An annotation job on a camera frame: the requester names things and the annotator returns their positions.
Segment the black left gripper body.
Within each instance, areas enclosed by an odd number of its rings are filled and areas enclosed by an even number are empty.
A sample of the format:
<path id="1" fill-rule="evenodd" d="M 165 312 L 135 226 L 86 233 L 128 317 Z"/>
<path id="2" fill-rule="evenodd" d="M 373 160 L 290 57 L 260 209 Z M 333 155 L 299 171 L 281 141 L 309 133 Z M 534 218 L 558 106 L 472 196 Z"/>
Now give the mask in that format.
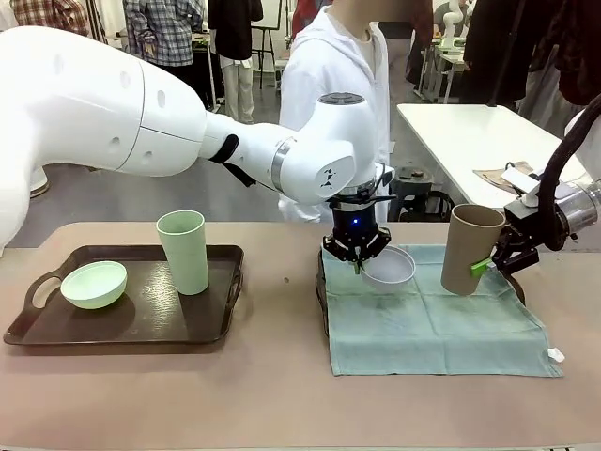
<path id="1" fill-rule="evenodd" d="M 376 203 L 349 204 L 331 201 L 333 230 L 330 248 L 370 249 L 378 245 Z"/>

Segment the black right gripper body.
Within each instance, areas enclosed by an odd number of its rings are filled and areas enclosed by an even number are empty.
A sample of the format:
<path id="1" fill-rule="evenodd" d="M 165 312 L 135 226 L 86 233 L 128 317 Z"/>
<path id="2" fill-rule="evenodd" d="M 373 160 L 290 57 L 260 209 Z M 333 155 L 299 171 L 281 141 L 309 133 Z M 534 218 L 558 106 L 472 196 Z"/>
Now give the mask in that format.
<path id="1" fill-rule="evenodd" d="M 545 245 L 549 250 L 562 250 L 571 235 L 565 215 L 557 204 L 550 220 L 544 220 L 538 208 L 528 208 L 521 202 L 506 205 L 504 214 L 507 223 L 526 237 L 532 246 Z"/>

